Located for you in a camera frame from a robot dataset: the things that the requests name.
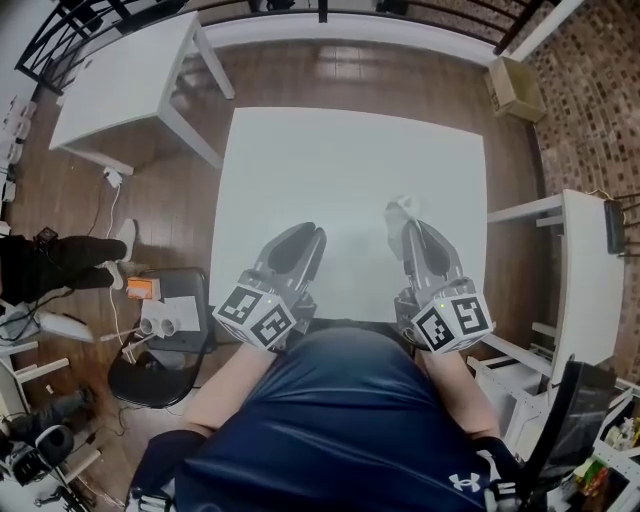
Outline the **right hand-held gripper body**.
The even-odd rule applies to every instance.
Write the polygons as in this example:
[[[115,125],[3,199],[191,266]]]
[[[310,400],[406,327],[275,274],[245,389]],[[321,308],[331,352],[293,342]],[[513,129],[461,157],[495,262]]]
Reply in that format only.
[[[469,278],[458,278],[419,301],[412,287],[394,300],[399,334],[433,354],[460,352],[494,331],[484,295]]]

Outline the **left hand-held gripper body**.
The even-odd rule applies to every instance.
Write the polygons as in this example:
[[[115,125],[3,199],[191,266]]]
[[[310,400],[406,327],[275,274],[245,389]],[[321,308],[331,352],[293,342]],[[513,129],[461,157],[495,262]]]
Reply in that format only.
[[[263,351],[283,351],[294,332],[305,334],[317,305],[309,281],[249,269],[213,317],[236,340]]]

